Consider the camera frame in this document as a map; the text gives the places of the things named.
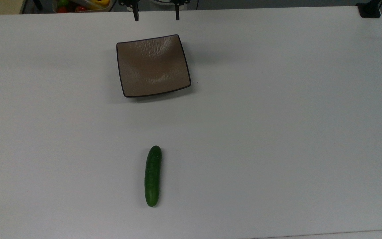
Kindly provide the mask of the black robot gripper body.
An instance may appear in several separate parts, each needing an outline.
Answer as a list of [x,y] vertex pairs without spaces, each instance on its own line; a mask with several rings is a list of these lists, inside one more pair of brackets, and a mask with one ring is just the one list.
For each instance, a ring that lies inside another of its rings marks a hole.
[[[138,6],[138,2],[140,0],[119,0],[118,1],[120,5],[127,6],[127,7],[133,7]],[[189,4],[189,0],[150,0],[150,2],[153,2],[154,4],[158,5],[174,5],[174,6],[183,6],[185,4]]]

